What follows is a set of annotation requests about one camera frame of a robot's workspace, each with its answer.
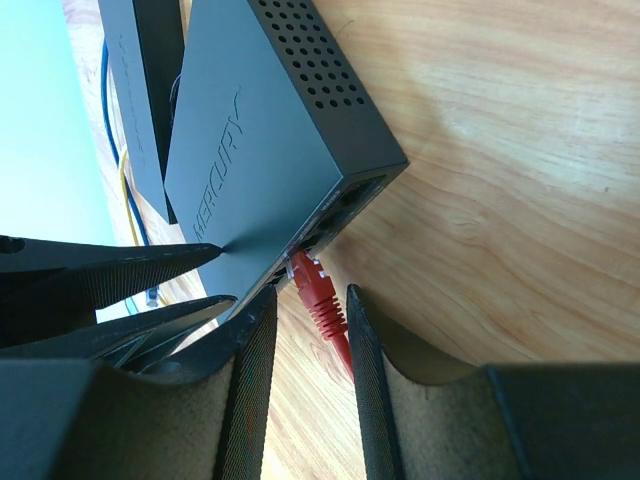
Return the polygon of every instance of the wooden surface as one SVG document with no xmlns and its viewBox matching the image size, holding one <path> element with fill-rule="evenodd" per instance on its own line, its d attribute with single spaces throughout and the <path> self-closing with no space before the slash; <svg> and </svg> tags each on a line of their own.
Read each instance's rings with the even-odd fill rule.
<svg viewBox="0 0 640 480">
<path fill-rule="evenodd" d="M 65 3 L 115 185 L 97 9 Z M 337 288 L 475 363 L 640 358 L 640 4 L 316 4 L 411 161 L 321 255 Z M 362 477 L 353 390 L 290 289 L 280 305 L 265 476 Z"/>
</svg>

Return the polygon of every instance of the red ethernet cable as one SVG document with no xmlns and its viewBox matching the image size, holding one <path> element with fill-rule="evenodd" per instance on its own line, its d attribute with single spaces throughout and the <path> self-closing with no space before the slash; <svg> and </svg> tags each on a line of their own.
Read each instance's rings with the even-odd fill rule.
<svg viewBox="0 0 640 480">
<path fill-rule="evenodd" d="M 333 343 L 353 380 L 347 324 L 331 278 L 325 274 L 318 260 L 311 260 L 304 252 L 298 252 L 291 258 L 291 268 L 300 300 L 311 313 L 322 338 Z"/>
</svg>

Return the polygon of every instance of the wooden table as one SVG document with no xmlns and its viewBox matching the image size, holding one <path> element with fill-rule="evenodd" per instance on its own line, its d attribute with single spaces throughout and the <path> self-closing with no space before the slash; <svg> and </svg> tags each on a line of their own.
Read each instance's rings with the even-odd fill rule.
<svg viewBox="0 0 640 480">
<path fill-rule="evenodd" d="M 475 363 L 640 358 L 640 4 L 316 4 L 411 161 L 321 255 L 337 288 L 359 283 Z M 95 0 L 65 8 L 128 243 L 96 108 Z M 155 242 L 181 239 L 143 210 Z M 273 385 L 265 476 L 361 477 L 352 387 L 290 288 Z"/>
</svg>

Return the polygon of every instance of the black box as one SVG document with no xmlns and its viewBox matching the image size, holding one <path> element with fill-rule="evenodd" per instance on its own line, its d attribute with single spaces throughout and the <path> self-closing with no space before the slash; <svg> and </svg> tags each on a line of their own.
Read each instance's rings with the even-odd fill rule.
<svg viewBox="0 0 640 480">
<path fill-rule="evenodd" d="M 164 191 L 173 108 L 182 68 L 179 0 L 99 0 L 136 190 L 169 223 Z"/>
<path fill-rule="evenodd" d="M 224 248 L 207 294 L 284 285 L 407 165 L 311 2 L 194 1 L 165 188 L 187 241 Z"/>
</svg>

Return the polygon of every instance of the yellow cable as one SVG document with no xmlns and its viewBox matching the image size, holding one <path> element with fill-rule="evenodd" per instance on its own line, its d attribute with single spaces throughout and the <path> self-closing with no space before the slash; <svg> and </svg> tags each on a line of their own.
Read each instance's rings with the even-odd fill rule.
<svg viewBox="0 0 640 480">
<path fill-rule="evenodd" d="M 118 166 L 118 176 L 120 177 L 120 189 L 122 190 L 122 198 L 124 198 L 124 204 L 127 209 L 127 218 L 129 219 L 129 229 L 131 230 L 131 236 L 133 237 L 133 243 L 136 247 L 140 246 L 140 240 L 138 239 L 138 232 L 136 230 L 136 224 L 133 220 L 133 212 L 131 211 L 131 204 L 129 203 L 129 197 L 127 195 L 127 177 L 125 174 L 126 163 L 129 160 L 129 149 L 125 145 L 124 150 L 120 154 L 120 165 Z M 166 307 L 168 302 L 162 295 L 162 292 L 158 289 L 158 303 L 163 307 Z"/>
</svg>

